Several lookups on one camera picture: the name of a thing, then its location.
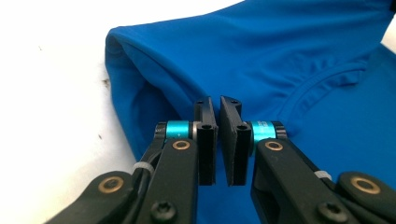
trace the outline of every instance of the blue fabric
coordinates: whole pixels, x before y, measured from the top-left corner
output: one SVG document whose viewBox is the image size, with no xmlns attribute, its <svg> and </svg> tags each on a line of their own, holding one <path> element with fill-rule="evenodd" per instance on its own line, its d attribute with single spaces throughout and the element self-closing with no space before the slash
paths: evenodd
<svg viewBox="0 0 396 224">
<path fill-rule="evenodd" d="M 282 121 L 291 140 L 332 174 L 356 169 L 395 186 L 392 170 L 380 168 L 395 170 L 394 131 L 384 125 L 392 118 L 384 114 L 394 111 L 389 97 L 396 94 L 383 87 L 394 77 L 383 83 L 378 64 L 364 73 L 392 19 L 390 3 L 248 0 L 204 16 L 112 29 L 106 68 L 136 158 L 157 122 L 192 120 L 193 102 L 207 95 L 219 112 L 219 97 L 227 95 L 243 102 L 243 120 Z M 375 105 L 385 94 L 389 103 Z M 384 126 L 385 147 L 378 148 Z M 228 188 L 218 153 L 218 184 L 199 188 L 198 223 L 259 222 L 250 183 Z"/>
</svg>

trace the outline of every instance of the white background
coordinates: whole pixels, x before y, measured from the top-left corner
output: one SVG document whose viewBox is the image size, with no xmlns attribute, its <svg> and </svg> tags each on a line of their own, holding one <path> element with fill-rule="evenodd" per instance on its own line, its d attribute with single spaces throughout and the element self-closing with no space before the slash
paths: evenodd
<svg viewBox="0 0 396 224">
<path fill-rule="evenodd" d="M 105 82 L 107 32 L 189 17 L 218 1 L 0 3 L 0 223 L 43 223 L 134 157 Z M 384 44 L 396 51 L 396 22 Z"/>
</svg>

